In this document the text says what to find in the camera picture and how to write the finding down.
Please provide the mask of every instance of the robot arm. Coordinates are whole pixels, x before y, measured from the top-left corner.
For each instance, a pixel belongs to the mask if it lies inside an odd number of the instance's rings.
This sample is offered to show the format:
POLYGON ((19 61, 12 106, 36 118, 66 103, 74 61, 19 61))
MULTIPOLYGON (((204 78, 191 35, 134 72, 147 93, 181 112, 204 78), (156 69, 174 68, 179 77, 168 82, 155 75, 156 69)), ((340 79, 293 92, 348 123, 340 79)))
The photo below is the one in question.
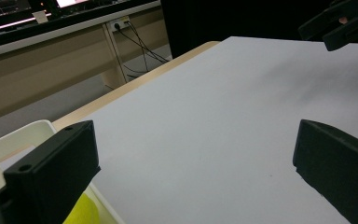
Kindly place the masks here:
POLYGON ((100 169, 92 120, 62 129, 4 171, 0 224, 63 223, 100 169))
POLYGON ((358 39, 358 0, 336 0, 330 7, 298 28, 301 38, 310 40, 317 34, 325 32, 335 21, 347 18, 348 22, 327 32, 322 39, 327 50, 333 51, 358 39))

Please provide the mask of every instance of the yellow object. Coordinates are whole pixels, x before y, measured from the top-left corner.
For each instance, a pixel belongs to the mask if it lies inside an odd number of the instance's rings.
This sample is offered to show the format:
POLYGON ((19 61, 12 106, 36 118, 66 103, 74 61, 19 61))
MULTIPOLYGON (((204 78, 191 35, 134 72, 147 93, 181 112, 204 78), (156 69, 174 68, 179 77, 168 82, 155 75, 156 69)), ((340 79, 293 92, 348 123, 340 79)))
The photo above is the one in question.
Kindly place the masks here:
POLYGON ((100 217, 95 202, 86 193, 82 193, 75 207, 63 224, 99 224, 100 217))

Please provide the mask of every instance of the desk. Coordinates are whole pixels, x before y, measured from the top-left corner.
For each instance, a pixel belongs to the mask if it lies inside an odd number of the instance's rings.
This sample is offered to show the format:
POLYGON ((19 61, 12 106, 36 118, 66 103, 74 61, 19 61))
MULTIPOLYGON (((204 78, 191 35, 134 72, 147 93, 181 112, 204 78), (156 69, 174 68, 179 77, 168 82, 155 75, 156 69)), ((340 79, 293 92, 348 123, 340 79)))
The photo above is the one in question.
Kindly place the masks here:
POLYGON ((124 2, 109 7, 96 8, 67 18, 56 19, 30 28, 7 32, 0 35, 0 54, 41 43, 58 36, 68 35, 159 5, 159 1, 124 2))
POLYGON ((292 158, 301 119, 358 137, 358 45, 231 37, 129 89, 54 122, 94 120, 126 223, 349 223, 292 158))
POLYGON ((90 102, 89 104, 86 104, 86 105, 78 108, 74 112, 72 112, 60 119, 53 121, 52 123, 53 123, 54 128, 58 131, 68 125, 71 125, 73 123, 76 123, 76 122, 82 120, 84 117, 91 114, 92 112, 115 101, 116 99, 125 95, 126 93, 137 89, 138 87, 142 86, 146 82, 151 81, 154 78, 161 76, 165 72, 168 72, 169 70, 173 69, 174 67, 178 66, 179 64, 186 62, 187 60, 193 58, 194 56, 202 53, 206 49, 209 49, 210 47, 216 45, 217 43, 218 42, 216 42, 216 41, 207 42, 207 43, 197 47, 196 49, 192 49, 191 51, 187 52, 186 54, 184 54, 180 57, 177 57, 175 60, 172 60, 168 63, 163 64, 162 66, 154 69, 153 71, 147 73, 146 75, 138 77, 135 80, 133 80, 132 82, 129 82, 126 85, 123 85, 114 91, 110 91, 109 93, 102 96, 101 98, 96 99, 96 100, 90 102))

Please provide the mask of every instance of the power cord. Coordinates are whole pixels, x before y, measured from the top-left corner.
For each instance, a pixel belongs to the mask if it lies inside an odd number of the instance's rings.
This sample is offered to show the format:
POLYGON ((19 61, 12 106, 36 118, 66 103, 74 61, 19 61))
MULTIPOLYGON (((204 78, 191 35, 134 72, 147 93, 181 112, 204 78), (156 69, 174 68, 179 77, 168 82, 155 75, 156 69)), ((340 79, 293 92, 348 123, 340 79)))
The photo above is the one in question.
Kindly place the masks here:
POLYGON ((130 68, 129 68, 128 66, 126 66, 125 64, 123 64, 123 66, 124 66, 125 68, 127 68, 128 70, 132 71, 133 73, 144 74, 144 73, 149 72, 149 71, 135 71, 135 70, 133 70, 133 69, 130 69, 130 68))
POLYGON ((132 29, 132 31, 135 33, 135 35, 139 38, 140 42, 143 44, 143 46, 151 53, 153 54, 156 58, 159 57, 161 60, 159 60, 160 62, 169 62, 168 60, 166 60, 165 58, 161 57, 160 55, 158 55, 157 53, 153 52, 151 49, 149 49, 146 44, 144 43, 144 41, 141 39, 141 37, 138 35, 138 32, 135 28, 135 26, 132 25, 132 23, 130 21, 125 21, 125 23, 127 23, 130 28, 132 29))
MULTIPOLYGON (((120 27, 120 25, 119 25, 118 23, 115 23, 115 24, 114 24, 114 27, 116 28, 116 30, 118 30, 120 33, 122 33, 122 32, 121 32, 121 27, 120 27)), ((124 66, 125 68, 127 68, 128 70, 132 71, 133 73, 141 73, 141 74, 144 74, 144 73, 148 72, 147 66, 146 66, 146 72, 134 71, 134 70, 130 69, 128 66, 126 66, 125 64, 123 64, 123 66, 124 66)), ((129 74, 126 74, 126 75, 127 75, 127 77, 137 78, 137 76, 133 76, 133 75, 129 75, 129 74)))
MULTIPOLYGON (((138 35, 137 35, 137 37, 138 37, 139 45, 142 45, 143 41, 142 41, 141 37, 138 36, 138 35)), ((141 47, 141 50, 142 50, 142 55, 144 56, 144 62, 145 62, 146 71, 149 72, 149 69, 147 68, 147 62, 146 62, 146 57, 145 57, 145 50, 144 50, 144 48, 142 48, 142 47, 141 47)))
POLYGON ((139 37, 140 41, 141 41, 141 44, 138 44, 135 40, 133 40, 132 38, 130 38, 129 36, 125 35, 121 29, 120 29, 120 25, 118 23, 115 23, 115 28, 118 30, 119 33, 121 33, 122 35, 124 35, 126 38, 128 38, 130 41, 132 41, 134 44, 138 45, 139 47, 143 48, 143 49, 146 49, 150 54, 147 54, 147 56, 153 58, 153 59, 156 59, 158 60, 159 62, 161 63, 167 63, 169 62, 169 60, 165 59, 164 57, 158 55, 157 53, 155 53, 153 50, 149 49, 147 47, 147 45, 144 43, 144 41, 142 40, 142 38, 138 35, 135 27, 132 25, 132 23, 130 23, 129 21, 126 21, 126 23, 130 26, 130 28, 132 29, 132 31, 139 37))

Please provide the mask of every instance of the beige wall panel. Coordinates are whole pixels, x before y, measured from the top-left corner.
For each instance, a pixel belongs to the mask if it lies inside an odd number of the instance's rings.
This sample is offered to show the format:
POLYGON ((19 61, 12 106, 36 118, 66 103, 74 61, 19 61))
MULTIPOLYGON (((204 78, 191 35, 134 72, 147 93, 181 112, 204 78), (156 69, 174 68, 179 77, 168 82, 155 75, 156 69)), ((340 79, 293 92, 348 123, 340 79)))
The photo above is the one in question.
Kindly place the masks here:
POLYGON ((109 70, 113 60, 102 26, 0 55, 0 116, 109 70))

